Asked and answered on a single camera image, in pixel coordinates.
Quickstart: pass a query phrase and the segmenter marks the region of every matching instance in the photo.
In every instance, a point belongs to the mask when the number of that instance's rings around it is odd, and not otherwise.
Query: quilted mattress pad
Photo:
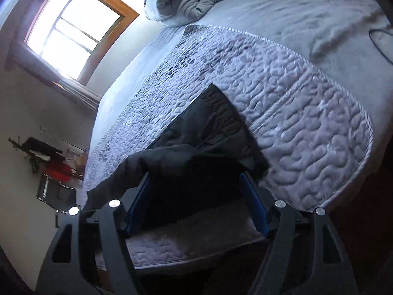
[[[228,28],[189,25],[90,152],[84,192],[109,177],[128,155],[146,148],[211,83],[233,103],[256,138],[270,164],[259,185],[267,187],[275,198],[299,210],[325,207],[364,168],[373,143],[371,121],[363,106],[340,84],[273,41]],[[223,207],[222,213],[238,213],[243,221],[236,234],[223,238],[225,250],[261,238],[245,216],[243,204],[234,205],[237,207]],[[220,212],[214,211],[214,216],[219,217]],[[186,226],[200,230],[195,221],[208,221],[212,211],[205,215],[196,214],[194,221],[186,219],[194,223]],[[228,225],[227,221],[215,223]],[[220,251],[219,234],[213,251],[203,246],[209,243],[206,237],[195,249],[184,251],[187,238],[176,225],[185,227],[180,221],[167,230],[160,228],[153,239],[144,232],[128,242],[133,245],[130,252],[136,268],[203,258]],[[141,257],[147,248],[152,249],[150,255]]]

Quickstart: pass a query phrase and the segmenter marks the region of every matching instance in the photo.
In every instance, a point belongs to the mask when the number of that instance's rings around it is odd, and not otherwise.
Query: screw
[[[79,212],[79,207],[77,207],[77,206],[70,208],[70,210],[68,211],[68,213],[70,215],[76,215],[76,214],[78,214],[78,212]]]
[[[318,207],[315,212],[320,215],[320,216],[324,216],[326,214],[326,211],[324,208]]]
[[[274,205],[277,206],[278,208],[284,208],[286,206],[286,202],[283,200],[276,200]]]
[[[109,202],[109,206],[113,207],[113,208],[118,207],[119,205],[120,205],[120,201],[119,200],[111,200]]]

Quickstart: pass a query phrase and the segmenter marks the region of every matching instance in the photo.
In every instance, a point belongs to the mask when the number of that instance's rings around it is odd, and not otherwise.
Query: dark wooden floor
[[[380,170],[331,218],[351,259],[359,289],[371,282],[393,249],[393,143]]]

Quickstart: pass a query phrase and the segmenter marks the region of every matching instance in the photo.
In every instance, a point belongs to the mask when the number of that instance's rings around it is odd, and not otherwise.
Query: chair
[[[49,175],[41,175],[37,198],[56,210],[55,225],[58,228],[58,213],[66,214],[76,204],[76,189],[65,186]]]

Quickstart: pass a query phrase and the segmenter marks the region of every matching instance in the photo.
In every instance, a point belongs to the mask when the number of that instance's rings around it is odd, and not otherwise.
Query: black jacket
[[[236,109],[211,84],[146,150],[89,191],[84,210],[121,198],[149,171],[155,190],[142,229],[153,228],[240,198],[239,174],[258,180],[267,167]]]

